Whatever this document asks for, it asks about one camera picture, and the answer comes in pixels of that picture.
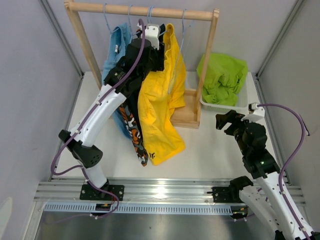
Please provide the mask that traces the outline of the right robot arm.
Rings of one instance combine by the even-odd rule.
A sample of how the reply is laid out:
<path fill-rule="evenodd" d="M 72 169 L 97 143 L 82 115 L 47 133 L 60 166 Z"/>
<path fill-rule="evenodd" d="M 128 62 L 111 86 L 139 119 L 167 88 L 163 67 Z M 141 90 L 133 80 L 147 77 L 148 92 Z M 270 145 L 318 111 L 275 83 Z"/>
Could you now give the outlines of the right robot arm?
<path fill-rule="evenodd" d="M 276 240 L 318 240 L 319 232 L 308 224 L 280 179 L 279 165 L 266 149 L 265 127 L 234 110 L 215 118 L 218 130 L 230 124 L 224 132 L 235 138 L 245 169 L 266 195 L 262 197 L 247 176 L 240 176 L 230 181 L 229 198 L 245 203 Z"/>

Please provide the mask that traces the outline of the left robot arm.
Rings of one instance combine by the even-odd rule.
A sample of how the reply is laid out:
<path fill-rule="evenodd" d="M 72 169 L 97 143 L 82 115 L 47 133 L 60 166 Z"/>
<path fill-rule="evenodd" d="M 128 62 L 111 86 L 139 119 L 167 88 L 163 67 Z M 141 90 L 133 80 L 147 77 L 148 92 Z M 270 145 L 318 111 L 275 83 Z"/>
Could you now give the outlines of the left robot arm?
<path fill-rule="evenodd" d="M 97 200 L 108 196 L 108 179 L 100 161 L 103 152 L 94 143 L 109 117 L 136 92 L 150 72 L 164 70 L 165 45 L 136 38 L 128 44 L 125 55 L 109 70 L 90 109 L 70 130 L 61 130 L 58 137 L 68 148 L 93 185 L 91 194 Z"/>

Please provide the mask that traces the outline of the blue hanger of camouflage shorts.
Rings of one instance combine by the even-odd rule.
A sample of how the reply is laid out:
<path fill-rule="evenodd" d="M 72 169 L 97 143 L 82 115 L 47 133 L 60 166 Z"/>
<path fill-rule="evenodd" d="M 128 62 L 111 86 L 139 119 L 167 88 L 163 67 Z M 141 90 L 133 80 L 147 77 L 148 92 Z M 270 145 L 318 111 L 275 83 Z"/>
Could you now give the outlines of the blue hanger of camouflage shorts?
<path fill-rule="evenodd" d="M 128 26 L 129 26 L 131 36 L 139 38 L 140 37 L 140 27 L 139 27 L 139 25 L 133 25 L 132 21 L 131 21 L 131 8 L 132 7 L 133 7 L 132 4 L 128 7 L 128 12 L 127 12 Z"/>

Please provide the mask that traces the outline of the lime green shorts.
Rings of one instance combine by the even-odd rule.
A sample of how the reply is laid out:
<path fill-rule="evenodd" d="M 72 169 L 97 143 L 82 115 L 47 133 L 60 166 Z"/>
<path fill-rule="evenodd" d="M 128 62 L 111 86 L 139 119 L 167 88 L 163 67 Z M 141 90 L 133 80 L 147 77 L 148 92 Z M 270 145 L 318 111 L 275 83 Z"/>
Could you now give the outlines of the lime green shorts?
<path fill-rule="evenodd" d="M 236 106 L 248 74 L 245 60 L 224 53 L 211 53 L 202 87 L 207 104 Z"/>

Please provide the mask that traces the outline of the yellow shorts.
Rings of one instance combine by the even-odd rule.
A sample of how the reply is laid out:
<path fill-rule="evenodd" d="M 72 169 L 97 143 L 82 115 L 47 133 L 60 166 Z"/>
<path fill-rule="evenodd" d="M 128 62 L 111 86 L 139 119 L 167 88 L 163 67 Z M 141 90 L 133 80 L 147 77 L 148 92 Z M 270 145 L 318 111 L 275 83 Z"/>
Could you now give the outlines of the yellow shorts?
<path fill-rule="evenodd" d="M 154 166 L 185 149 L 185 142 L 171 123 L 171 117 L 177 108 L 186 105 L 187 72 L 173 24 L 167 24 L 165 29 L 164 70 L 150 72 L 138 95 L 143 144 Z"/>

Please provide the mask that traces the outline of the orange camouflage shorts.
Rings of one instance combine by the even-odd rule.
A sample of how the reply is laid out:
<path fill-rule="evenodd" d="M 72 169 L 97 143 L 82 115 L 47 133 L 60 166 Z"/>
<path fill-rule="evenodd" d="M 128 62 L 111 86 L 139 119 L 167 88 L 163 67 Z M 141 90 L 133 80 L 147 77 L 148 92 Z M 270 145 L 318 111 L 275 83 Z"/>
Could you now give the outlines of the orange camouflage shorts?
<path fill-rule="evenodd" d="M 135 153 L 142 166 L 146 166 L 149 160 L 147 150 L 144 146 L 144 139 L 141 131 L 138 128 L 133 112 L 128 106 L 128 98 L 134 90 L 137 90 L 139 85 L 147 78 L 151 72 L 150 53 L 151 43 L 145 39 L 145 32 L 142 32 L 141 46 L 138 38 L 132 40 L 127 46 L 125 55 L 121 58 L 120 67 L 125 73 L 121 79 L 123 82 L 117 87 L 117 91 L 126 97 L 126 100 L 120 105 L 119 110 L 124 119 L 125 126 L 131 136 L 130 140 L 133 144 Z"/>

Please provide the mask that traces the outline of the blue hanger of green shorts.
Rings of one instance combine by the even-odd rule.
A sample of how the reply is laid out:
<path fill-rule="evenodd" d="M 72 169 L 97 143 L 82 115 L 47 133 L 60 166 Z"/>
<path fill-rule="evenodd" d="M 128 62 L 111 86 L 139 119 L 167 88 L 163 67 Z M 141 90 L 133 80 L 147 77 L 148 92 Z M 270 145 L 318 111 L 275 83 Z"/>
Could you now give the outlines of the blue hanger of green shorts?
<path fill-rule="evenodd" d="M 178 55 L 177 55 L 177 58 L 175 61 L 174 68 L 173 68 L 173 74 L 172 74 L 172 77 L 169 81 L 169 86 L 168 86 L 168 90 L 167 90 L 168 94 L 170 94 L 173 91 L 173 88 L 175 86 L 178 75 L 182 69 L 184 58 L 187 54 L 188 47 L 189 47 L 190 34 L 191 34 L 191 31 L 193 30 L 193 26 L 194 26 L 194 20 L 191 20 L 190 23 L 188 25 L 186 25 L 186 23 L 185 23 L 186 12 L 187 12 L 186 9 L 184 9 L 182 12 L 182 18 L 181 18 L 182 38 L 181 38 L 181 43 L 179 46 L 179 52 L 178 52 Z"/>

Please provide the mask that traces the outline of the navy blue shorts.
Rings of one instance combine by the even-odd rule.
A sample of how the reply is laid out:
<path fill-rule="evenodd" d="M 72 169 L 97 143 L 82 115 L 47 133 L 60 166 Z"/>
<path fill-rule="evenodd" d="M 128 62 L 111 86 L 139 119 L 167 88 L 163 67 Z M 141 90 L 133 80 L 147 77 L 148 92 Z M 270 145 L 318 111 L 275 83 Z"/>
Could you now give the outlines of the navy blue shorts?
<path fill-rule="evenodd" d="M 164 51 L 165 51 L 165 44 L 163 43 L 163 36 L 158 37 L 159 40 L 159 50 L 157 50 L 158 56 L 161 58 L 160 63 L 158 64 L 158 68 L 156 69 L 157 71 L 163 71 L 164 70 Z M 132 95 L 128 98 L 127 104 L 130 110 L 133 113 L 133 116 L 136 120 L 137 127 L 140 131 L 141 129 L 141 124 L 139 120 L 139 113 L 138 113 L 138 97 L 139 97 L 139 92 L 141 89 L 141 83 L 139 87 L 133 91 Z"/>

